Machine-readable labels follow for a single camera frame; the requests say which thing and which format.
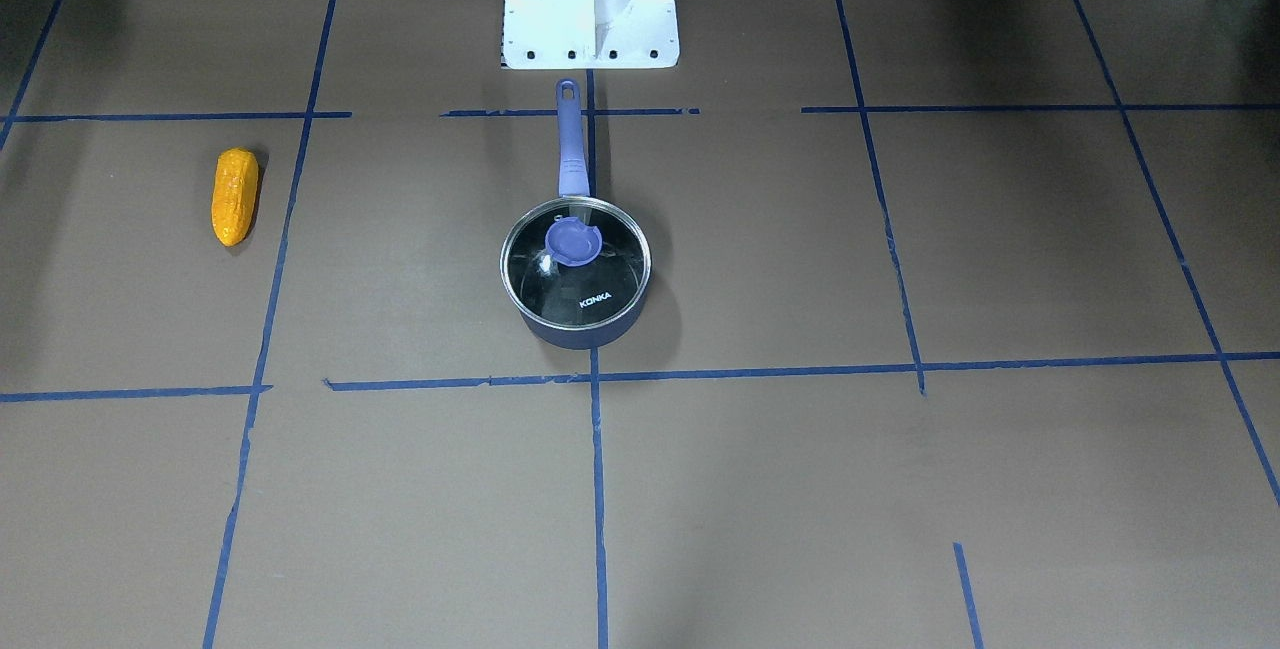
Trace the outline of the yellow corn cob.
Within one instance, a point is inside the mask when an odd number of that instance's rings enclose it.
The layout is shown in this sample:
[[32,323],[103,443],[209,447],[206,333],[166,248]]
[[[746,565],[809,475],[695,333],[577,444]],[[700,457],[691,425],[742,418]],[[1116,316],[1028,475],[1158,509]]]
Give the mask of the yellow corn cob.
[[248,148],[219,154],[212,180],[210,216],[214,236],[224,247],[246,239],[253,224],[261,169]]

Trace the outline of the white pillar mount base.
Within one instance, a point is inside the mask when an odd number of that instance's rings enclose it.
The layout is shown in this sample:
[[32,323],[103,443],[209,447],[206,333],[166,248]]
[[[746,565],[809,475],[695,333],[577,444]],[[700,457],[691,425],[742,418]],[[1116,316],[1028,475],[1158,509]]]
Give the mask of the white pillar mount base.
[[676,67],[676,0],[503,0],[500,60],[513,70]]

